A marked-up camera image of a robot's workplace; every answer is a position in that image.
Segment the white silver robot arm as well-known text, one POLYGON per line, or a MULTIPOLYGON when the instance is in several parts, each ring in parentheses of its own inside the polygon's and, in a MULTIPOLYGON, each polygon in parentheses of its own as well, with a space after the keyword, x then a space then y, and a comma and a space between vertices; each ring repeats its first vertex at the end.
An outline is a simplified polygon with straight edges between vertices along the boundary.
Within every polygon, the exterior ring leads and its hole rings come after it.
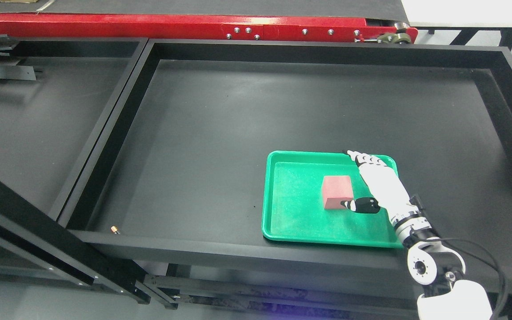
POLYGON ((447 247, 416 207, 388 213, 397 239, 407 251, 407 269, 423 289, 416 305, 420 320, 489 320, 492 315, 485 289, 465 279, 466 263, 447 247))

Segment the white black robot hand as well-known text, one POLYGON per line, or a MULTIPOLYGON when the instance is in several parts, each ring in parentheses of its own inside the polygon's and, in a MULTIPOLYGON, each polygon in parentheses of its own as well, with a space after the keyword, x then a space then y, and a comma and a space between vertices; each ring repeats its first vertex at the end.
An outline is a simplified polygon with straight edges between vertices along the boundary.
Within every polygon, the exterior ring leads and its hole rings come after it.
POLYGON ((351 150, 343 153, 355 162, 364 184, 378 205, 386 210, 392 225, 419 213, 418 207, 410 203, 409 194, 394 169, 381 158, 351 150))

